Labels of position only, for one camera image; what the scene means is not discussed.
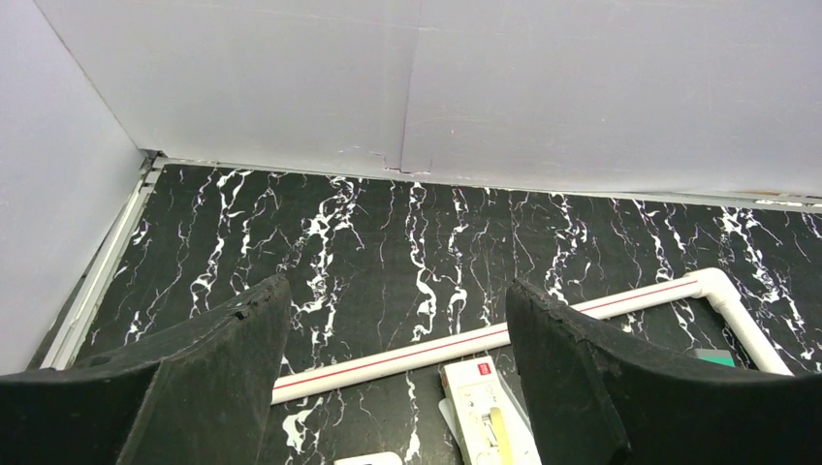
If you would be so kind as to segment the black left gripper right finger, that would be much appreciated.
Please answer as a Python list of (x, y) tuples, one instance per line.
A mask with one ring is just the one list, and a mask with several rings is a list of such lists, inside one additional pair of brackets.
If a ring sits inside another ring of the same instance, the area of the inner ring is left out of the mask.
[(517, 280), (506, 321), (545, 464), (817, 464), (821, 378), (731, 368)]

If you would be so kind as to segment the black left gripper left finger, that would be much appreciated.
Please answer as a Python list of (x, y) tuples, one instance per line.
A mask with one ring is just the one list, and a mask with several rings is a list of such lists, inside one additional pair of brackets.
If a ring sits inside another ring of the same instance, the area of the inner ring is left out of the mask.
[(5, 464), (254, 464), (291, 320), (272, 275), (137, 342), (1, 379)]

